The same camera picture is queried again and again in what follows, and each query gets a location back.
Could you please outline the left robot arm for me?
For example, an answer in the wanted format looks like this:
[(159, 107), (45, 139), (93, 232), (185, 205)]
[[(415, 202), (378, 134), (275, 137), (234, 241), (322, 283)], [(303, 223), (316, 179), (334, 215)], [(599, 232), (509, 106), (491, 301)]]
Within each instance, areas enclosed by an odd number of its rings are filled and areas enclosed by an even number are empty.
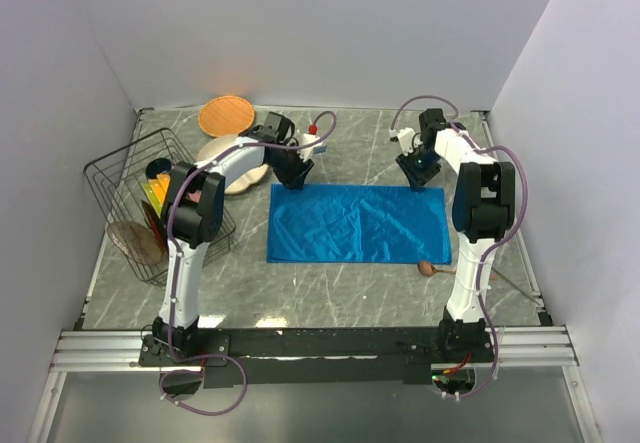
[(154, 343), (173, 363), (188, 364), (198, 353), (199, 284), (206, 253), (222, 228), (226, 189), (267, 165), (285, 188), (300, 190), (314, 166), (313, 150), (322, 146), (316, 130), (297, 136), (289, 118), (270, 112), (262, 125), (234, 137), (219, 154), (174, 165), (161, 213), (169, 255), (167, 282), (152, 323)]

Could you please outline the blue cloth napkin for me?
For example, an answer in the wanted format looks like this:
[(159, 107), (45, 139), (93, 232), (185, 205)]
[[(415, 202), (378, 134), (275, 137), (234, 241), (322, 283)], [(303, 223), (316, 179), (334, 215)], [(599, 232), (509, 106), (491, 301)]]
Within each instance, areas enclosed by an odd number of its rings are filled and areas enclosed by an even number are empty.
[(269, 263), (452, 262), (445, 192), (404, 186), (271, 187)]

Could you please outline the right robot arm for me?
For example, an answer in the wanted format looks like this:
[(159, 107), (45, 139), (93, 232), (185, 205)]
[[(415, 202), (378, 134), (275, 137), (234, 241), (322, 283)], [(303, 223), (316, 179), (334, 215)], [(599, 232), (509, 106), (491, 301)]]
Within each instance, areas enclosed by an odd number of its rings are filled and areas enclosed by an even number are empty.
[(389, 137), (399, 144), (396, 163), (412, 190), (425, 187), (443, 162), (457, 176), (451, 221), (458, 233), (458, 262), (437, 338), (440, 355), (457, 362), (491, 346), (484, 298), (495, 252), (515, 220), (516, 168), (491, 157), (466, 129), (447, 122), (440, 108), (422, 112), (419, 123), (419, 131), (392, 127)]

